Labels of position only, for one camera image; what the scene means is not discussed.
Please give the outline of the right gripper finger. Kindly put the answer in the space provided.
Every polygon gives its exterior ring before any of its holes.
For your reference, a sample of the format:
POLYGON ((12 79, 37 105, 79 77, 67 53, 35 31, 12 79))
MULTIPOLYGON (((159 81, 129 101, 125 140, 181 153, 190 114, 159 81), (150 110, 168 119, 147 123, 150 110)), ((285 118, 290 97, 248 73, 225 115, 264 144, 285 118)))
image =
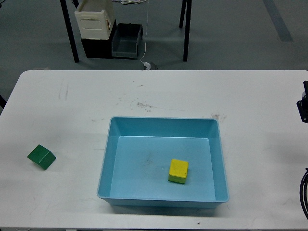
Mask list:
POLYGON ((302 96, 302 99, 299 100, 296 105, 299 110, 299 114, 301 117, 302 122, 307 122, 308 121, 308 82, 304 81, 304 94, 302 96))

